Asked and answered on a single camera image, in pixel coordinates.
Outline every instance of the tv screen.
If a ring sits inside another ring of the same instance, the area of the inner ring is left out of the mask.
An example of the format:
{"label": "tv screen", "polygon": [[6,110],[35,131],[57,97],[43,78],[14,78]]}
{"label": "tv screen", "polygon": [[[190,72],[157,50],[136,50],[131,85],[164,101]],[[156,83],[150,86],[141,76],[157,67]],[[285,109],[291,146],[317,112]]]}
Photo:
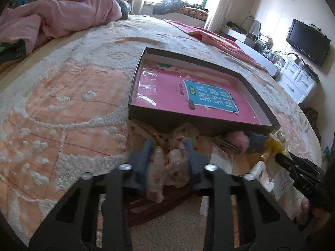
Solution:
{"label": "tv screen", "polygon": [[329,53],[330,39],[296,19],[293,20],[286,41],[319,66],[323,65]]}

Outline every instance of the cartoon pattern on blanket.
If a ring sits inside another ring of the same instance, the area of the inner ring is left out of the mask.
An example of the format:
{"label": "cartoon pattern on blanket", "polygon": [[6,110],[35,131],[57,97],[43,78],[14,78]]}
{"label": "cartoon pattern on blanket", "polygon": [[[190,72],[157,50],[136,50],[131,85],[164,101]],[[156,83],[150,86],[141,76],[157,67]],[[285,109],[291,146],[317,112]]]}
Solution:
{"label": "cartoon pattern on blanket", "polygon": [[[66,39],[71,40],[60,48],[58,45],[0,93],[0,210],[26,244],[81,173],[106,173],[126,161],[129,89],[147,46],[243,74],[277,116],[290,140],[288,149],[314,161],[321,155],[307,119],[267,73],[164,21],[130,16],[127,21]],[[198,151],[211,151],[210,143],[199,141],[203,148]],[[294,190],[285,197],[286,209],[293,211],[299,205],[297,197]],[[184,250],[199,250],[203,242],[203,234],[197,230],[199,207],[186,203],[133,228],[135,250],[166,250],[158,236],[163,237],[158,230],[160,222],[172,242],[184,242]],[[149,246],[142,244],[144,238],[150,238]],[[187,239],[194,241],[188,245]]]}

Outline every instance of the cabinet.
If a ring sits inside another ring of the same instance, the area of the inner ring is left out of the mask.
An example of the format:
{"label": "cabinet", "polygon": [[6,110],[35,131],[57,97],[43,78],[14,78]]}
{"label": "cabinet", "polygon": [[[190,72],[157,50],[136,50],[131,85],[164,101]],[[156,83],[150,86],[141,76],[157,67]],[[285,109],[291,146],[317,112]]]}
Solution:
{"label": "cabinet", "polygon": [[286,62],[276,81],[298,104],[309,102],[318,88],[316,81],[291,59]]}

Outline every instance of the drawer handle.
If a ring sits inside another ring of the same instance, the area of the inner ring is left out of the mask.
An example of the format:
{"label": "drawer handle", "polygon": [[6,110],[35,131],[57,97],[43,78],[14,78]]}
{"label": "drawer handle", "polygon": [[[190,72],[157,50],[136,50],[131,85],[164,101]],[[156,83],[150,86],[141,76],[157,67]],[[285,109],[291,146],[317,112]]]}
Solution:
{"label": "drawer handle", "polygon": [[294,89],[289,84],[287,84],[287,86],[294,92]]}

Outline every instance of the blue label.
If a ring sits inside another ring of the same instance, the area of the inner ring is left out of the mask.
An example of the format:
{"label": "blue label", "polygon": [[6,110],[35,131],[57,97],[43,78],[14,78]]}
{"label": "blue label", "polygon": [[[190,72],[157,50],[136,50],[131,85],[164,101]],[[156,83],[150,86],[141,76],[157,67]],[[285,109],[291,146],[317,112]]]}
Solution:
{"label": "blue label", "polygon": [[238,113],[237,106],[228,91],[188,80],[184,80],[184,83],[187,97],[193,104]]}

